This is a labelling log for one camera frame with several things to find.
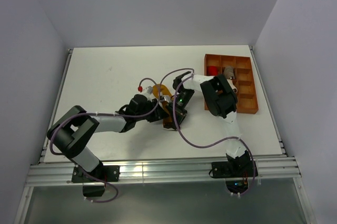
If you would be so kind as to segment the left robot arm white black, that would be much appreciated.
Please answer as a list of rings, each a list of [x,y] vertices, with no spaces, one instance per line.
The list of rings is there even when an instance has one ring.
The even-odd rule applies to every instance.
[[[89,181],[98,181],[104,177],[104,166],[87,147],[94,133],[125,133],[141,120],[153,123],[168,116],[156,99],[141,94],[112,114],[88,113],[76,105],[48,130],[49,149],[78,165]]]

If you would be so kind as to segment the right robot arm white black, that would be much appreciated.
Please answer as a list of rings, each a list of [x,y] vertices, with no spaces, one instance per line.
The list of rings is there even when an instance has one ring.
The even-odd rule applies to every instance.
[[[237,96],[224,75],[205,76],[185,72],[173,80],[173,89],[175,93],[170,103],[171,116],[175,129],[188,145],[207,149],[224,142],[228,171],[235,177],[244,173],[248,164],[254,164],[249,147],[241,139],[236,120]],[[208,111],[223,121],[224,129],[229,133],[228,136],[208,145],[196,145],[190,142],[180,129],[186,114],[185,107],[196,91],[202,93]]]

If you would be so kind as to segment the mustard yellow sock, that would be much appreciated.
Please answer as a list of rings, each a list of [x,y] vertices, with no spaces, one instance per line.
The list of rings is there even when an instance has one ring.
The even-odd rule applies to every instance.
[[[168,110],[168,105],[172,102],[172,94],[170,93],[169,89],[165,85],[154,85],[152,90],[152,94],[160,100],[160,106],[166,113],[166,117],[163,119],[163,127],[165,129],[172,129],[174,130],[175,126],[173,123],[172,116]]]

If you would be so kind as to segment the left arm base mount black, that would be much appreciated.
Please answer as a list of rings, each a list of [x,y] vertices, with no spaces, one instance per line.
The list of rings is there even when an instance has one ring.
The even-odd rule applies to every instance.
[[[119,190],[112,184],[118,182],[120,176],[120,166],[118,165],[99,165],[93,171],[85,171],[82,167],[74,167],[71,182],[74,184],[82,184],[82,193],[86,199],[96,200],[104,195],[108,189],[114,189],[116,194]]]

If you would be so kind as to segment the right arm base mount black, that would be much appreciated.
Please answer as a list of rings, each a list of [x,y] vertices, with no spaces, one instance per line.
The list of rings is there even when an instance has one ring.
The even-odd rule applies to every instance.
[[[244,165],[235,167],[229,161],[218,161],[211,163],[209,176],[213,179],[224,179],[230,193],[242,194],[249,188],[249,178],[256,178],[258,170],[251,161]]]

